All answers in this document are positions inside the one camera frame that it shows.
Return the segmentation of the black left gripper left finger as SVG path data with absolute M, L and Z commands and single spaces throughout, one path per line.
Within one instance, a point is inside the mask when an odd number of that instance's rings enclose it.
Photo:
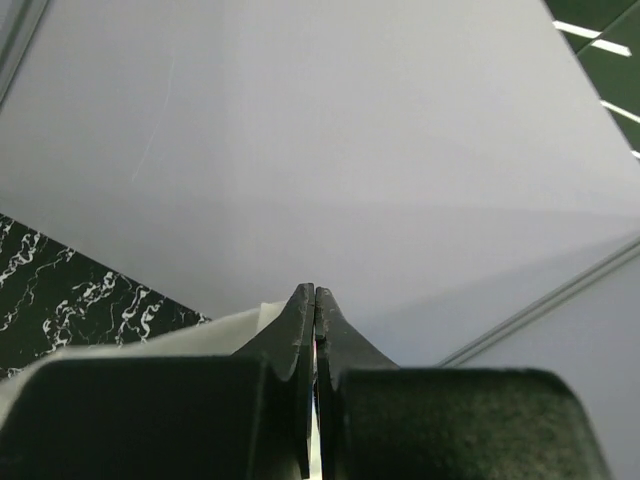
M 29 376 L 5 479 L 305 479 L 314 288 L 230 355 L 75 358 Z

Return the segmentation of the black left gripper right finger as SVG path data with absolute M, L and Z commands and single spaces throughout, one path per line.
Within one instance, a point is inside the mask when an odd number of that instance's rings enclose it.
M 315 293 L 316 407 L 327 479 L 608 479 L 577 396 L 556 374 L 401 367 Z

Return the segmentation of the white t-shirt with print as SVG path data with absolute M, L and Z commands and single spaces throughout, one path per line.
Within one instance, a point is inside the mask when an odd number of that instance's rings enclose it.
M 5 479 L 295 479 L 285 385 L 240 349 L 262 304 L 146 342 L 68 347 L 1 385 Z

